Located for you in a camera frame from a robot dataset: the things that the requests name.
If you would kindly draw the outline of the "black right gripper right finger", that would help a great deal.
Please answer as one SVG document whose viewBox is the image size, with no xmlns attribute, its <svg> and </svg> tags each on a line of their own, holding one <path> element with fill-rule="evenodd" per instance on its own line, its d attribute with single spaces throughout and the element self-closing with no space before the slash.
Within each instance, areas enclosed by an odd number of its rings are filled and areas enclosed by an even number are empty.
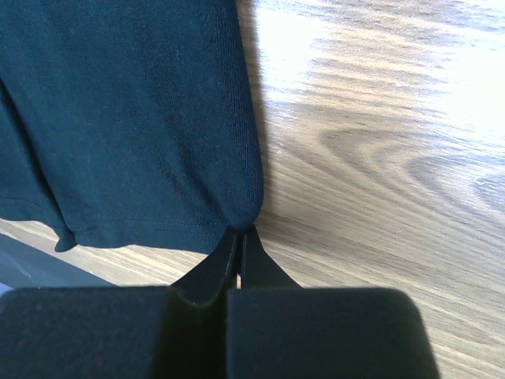
<svg viewBox="0 0 505 379">
<path fill-rule="evenodd" d="M 421 313 L 391 288 L 303 288 L 241 240 L 241 288 L 226 305 L 229 378 L 437 378 Z"/>
</svg>

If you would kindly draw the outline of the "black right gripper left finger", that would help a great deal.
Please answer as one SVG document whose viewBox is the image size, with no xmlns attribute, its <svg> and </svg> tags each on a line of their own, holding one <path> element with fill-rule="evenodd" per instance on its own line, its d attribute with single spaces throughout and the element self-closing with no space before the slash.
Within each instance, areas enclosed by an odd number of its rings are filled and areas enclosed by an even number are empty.
<svg viewBox="0 0 505 379">
<path fill-rule="evenodd" d="M 1 298 L 4 378 L 223 378 L 237 237 L 170 286 L 46 287 Z"/>
</svg>

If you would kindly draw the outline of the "black t shirt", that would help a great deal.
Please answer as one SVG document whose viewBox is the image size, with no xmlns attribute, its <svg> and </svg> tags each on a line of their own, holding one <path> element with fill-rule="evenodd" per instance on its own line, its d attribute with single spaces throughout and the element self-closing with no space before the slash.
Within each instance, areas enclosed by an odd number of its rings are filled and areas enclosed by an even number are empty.
<svg viewBox="0 0 505 379">
<path fill-rule="evenodd" d="M 4 220 L 210 253 L 263 193 L 235 2 L 2 2 Z"/>
</svg>

